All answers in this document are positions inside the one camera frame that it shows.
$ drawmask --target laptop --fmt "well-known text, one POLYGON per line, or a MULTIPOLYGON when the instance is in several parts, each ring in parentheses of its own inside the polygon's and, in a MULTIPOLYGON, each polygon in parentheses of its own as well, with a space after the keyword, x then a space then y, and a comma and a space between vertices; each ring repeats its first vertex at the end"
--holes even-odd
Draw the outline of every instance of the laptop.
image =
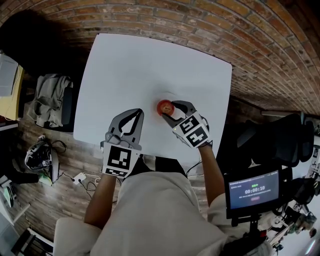
POLYGON ((11 96, 18 63, 9 56, 0 54, 0 97, 11 96))

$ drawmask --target beige shirt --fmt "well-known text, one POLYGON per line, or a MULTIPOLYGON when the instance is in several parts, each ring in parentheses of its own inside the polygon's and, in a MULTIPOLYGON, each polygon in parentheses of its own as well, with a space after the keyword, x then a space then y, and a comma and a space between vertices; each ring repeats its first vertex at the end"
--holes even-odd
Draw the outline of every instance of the beige shirt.
POLYGON ((122 183, 103 230, 73 218, 59 219, 53 255, 218 256, 225 243, 245 232, 247 223, 231 227, 226 219, 225 194, 211 203, 207 221, 186 177, 145 172, 122 183))

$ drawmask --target wooden floor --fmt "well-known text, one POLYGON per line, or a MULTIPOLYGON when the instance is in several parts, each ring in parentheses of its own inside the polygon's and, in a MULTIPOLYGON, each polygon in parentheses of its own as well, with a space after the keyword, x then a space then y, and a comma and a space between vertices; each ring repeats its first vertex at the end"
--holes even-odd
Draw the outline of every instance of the wooden floor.
MULTIPOLYGON (((28 148, 37 142, 40 135, 45 135, 51 142, 55 140, 63 141, 67 150, 58 155, 60 162, 60 174, 74 177, 80 172, 101 176, 103 156, 99 146, 77 141, 72 133, 51 131, 36 126, 33 121, 25 115, 19 123, 18 136, 21 159, 25 157, 28 148)), ((146 164, 152 168, 152 157, 145 156, 146 164)), ((88 181, 94 182, 94 178, 87 178, 84 181, 86 186, 88 181)), ((206 217, 208 209, 206 192, 203 177, 191 177, 190 182, 198 196, 200 212, 206 217)), ((30 203, 30 208, 25 212, 15 224, 19 234, 31 226, 46 238, 53 241, 56 222, 61 217, 73 217, 83 219, 86 208, 90 202, 90 197, 85 189, 79 184, 74 185, 70 178, 62 175, 52 186, 43 183, 15 185, 18 202, 23 207, 30 203)), ((117 183, 114 193, 114 200, 117 199, 120 185, 117 183)), ((20 208, 15 203, 11 212, 14 214, 20 208)))

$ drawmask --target desk leg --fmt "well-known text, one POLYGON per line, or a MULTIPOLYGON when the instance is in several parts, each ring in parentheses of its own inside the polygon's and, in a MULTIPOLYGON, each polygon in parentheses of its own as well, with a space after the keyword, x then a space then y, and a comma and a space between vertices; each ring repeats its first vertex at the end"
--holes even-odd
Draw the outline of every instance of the desk leg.
POLYGON ((25 213, 25 211, 30 207, 30 203, 28 203, 25 207, 21 209, 21 211, 18 212, 18 214, 15 216, 13 223, 16 223, 16 221, 21 217, 22 214, 25 213))

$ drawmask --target person's right arm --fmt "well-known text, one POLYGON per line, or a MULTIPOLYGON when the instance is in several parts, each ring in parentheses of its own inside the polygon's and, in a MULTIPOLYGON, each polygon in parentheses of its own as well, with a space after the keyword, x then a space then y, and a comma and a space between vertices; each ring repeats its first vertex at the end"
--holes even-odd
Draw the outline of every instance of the person's right arm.
POLYGON ((200 146, 198 149, 202 159, 206 198, 210 206, 213 200, 225 193, 224 177, 211 146, 200 146))

